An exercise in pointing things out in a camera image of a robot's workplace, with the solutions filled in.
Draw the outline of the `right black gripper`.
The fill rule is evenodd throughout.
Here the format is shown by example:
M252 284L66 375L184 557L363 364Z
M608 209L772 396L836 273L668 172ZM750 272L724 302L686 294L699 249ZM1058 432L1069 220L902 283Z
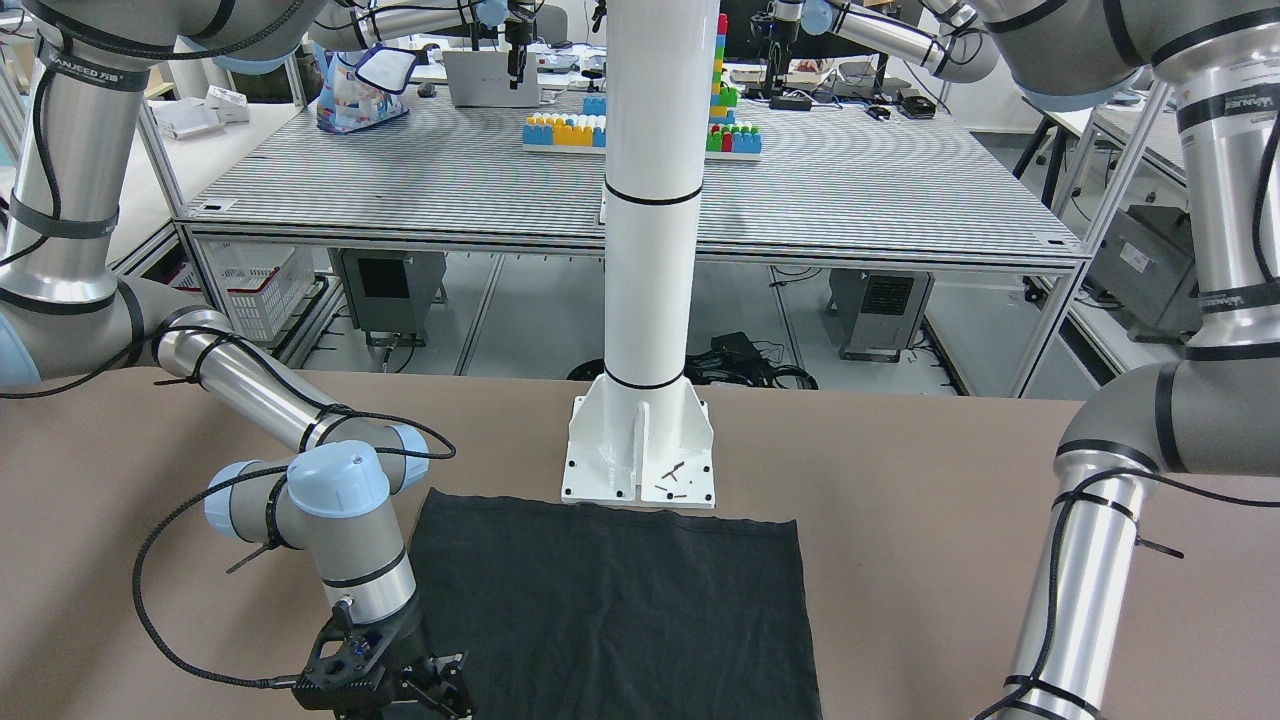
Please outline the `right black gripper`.
M378 708L375 717L470 719L466 653L435 647L426 610L417 594L396 619L402 624L381 656L381 665L389 673L392 702Z

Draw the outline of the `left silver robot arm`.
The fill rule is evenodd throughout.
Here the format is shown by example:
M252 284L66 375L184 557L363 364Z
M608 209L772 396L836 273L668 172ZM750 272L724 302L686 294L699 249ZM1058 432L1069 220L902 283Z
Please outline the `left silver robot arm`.
M1158 477L1277 475L1275 1L977 1L989 44L1042 108L1108 99L1142 67L1176 101L1202 314L1183 360L1084 404L1005 694L980 716L1094 717L1139 516Z

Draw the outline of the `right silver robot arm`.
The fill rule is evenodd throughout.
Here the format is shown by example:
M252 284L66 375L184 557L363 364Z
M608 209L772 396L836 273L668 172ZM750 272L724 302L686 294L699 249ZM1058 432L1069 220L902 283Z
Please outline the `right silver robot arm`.
M202 387L292 457L233 466L201 493L219 530L312 555L332 615L303 670L241 678L184 661L145 607L142 571L166 516L140 547L131 578L143 630L166 660L206 682L288 689L306 708L379 719L416 702L448 719L474 703L462 656L431 651L419 588L390 498L421 480L435 430L361 413L325 395L237 334L218 310L163 283L111 272L129 145L151 69L178 58L289 56L337 1L26 1L37 29L38 82L17 182L3 204L3 397L35 386L82 386L106 372L159 366Z

